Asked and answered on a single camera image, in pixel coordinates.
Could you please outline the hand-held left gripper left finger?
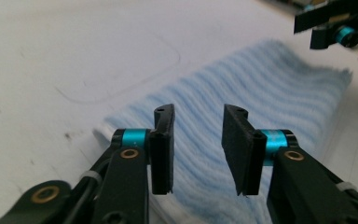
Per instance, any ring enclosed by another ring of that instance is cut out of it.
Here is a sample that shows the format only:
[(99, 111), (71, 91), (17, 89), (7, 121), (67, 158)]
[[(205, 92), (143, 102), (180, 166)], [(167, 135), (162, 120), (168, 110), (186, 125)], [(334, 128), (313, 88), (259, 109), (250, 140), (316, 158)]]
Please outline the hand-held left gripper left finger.
[(172, 193), (174, 121), (174, 105), (162, 105), (154, 110), (153, 129), (117, 129), (112, 137), (112, 142), (120, 147), (139, 147), (145, 151), (155, 195)]

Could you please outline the white gridded mat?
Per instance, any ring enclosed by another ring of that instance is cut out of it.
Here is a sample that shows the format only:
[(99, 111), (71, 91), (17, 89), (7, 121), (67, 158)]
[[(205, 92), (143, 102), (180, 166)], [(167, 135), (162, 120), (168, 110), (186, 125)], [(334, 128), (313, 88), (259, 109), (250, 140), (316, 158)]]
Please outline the white gridded mat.
[(272, 0), (0, 0), (0, 216), (28, 188), (75, 183), (115, 110), (265, 38), (353, 79), (323, 163), (358, 188), (358, 58), (309, 47)]

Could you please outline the light blue striped towel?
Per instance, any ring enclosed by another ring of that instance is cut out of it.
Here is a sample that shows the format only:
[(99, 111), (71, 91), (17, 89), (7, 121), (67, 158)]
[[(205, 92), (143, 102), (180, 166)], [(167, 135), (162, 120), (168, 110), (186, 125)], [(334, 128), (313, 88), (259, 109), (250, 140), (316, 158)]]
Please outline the light blue striped towel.
[(118, 128), (149, 128), (155, 108), (174, 105), (173, 192), (151, 196), (152, 210), (166, 224), (272, 224), (270, 168), (258, 195), (236, 193), (221, 147), (224, 106), (246, 109), (257, 129), (292, 131), (318, 157), (350, 83), (351, 71), (309, 65), (282, 42), (265, 40), (140, 98), (95, 131), (109, 140)]

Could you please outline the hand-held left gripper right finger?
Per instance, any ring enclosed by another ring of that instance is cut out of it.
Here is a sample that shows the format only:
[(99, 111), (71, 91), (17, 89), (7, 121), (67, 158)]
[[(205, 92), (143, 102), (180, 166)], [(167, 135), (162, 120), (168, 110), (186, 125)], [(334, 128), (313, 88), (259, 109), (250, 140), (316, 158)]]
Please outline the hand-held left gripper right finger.
[(224, 105), (222, 148), (237, 194), (257, 195), (264, 166), (272, 166), (281, 147), (297, 147), (289, 130), (259, 130), (248, 120), (248, 111)]

